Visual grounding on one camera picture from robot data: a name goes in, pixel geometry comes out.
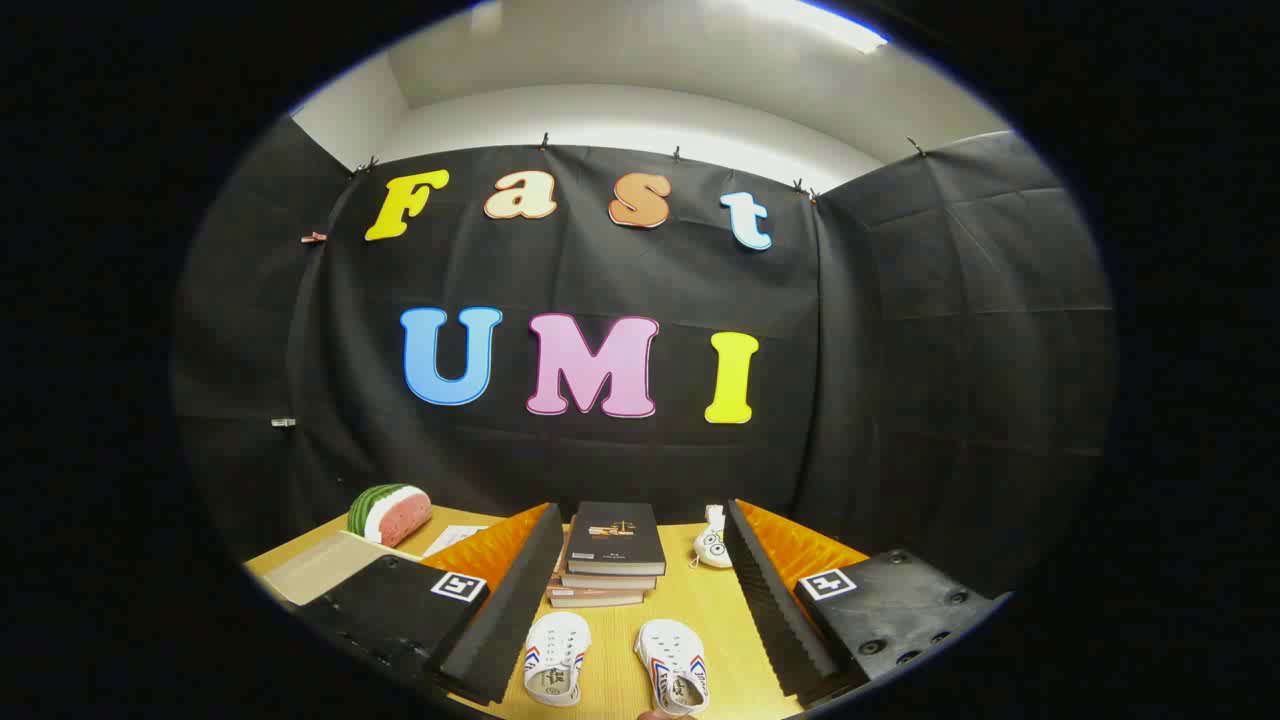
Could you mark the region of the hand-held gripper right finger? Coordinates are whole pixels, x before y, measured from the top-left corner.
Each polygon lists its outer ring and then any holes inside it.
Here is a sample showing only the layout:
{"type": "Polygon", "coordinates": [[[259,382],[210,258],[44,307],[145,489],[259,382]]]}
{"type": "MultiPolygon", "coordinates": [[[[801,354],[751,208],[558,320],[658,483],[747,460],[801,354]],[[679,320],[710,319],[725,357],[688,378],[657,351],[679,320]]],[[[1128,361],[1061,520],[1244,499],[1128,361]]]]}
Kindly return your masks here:
{"type": "Polygon", "coordinates": [[[899,679],[1002,606],[895,548],[868,555],[742,500],[724,543],[767,657],[805,710],[899,679]]]}

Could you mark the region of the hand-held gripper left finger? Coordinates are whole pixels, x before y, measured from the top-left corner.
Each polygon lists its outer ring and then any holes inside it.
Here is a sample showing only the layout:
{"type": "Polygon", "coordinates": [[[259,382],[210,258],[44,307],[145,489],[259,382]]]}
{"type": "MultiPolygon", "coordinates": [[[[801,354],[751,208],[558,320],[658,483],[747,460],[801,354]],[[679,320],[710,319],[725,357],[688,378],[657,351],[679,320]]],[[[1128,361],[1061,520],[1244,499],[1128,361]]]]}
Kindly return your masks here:
{"type": "Polygon", "coordinates": [[[500,702],[562,539],[559,506],[540,503],[419,561],[376,553],[300,616],[406,685],[500,702]]]}

